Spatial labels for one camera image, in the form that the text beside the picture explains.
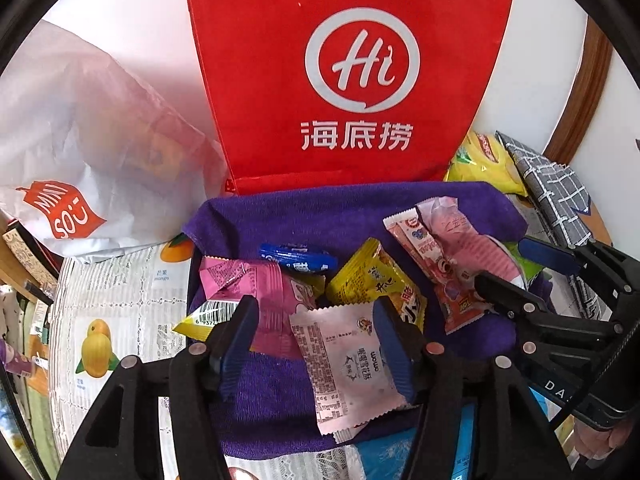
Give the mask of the person right hand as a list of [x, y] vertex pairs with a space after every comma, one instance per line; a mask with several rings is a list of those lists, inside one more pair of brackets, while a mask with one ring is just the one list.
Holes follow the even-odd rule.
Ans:
[[604, 460], [616, 448], [621, 448], [634, 429], [636, 418], [629, 417], [619, 422], [613, 429], [599, 431], [576, 420], [574, 425], [574, 448], [590, 460]]

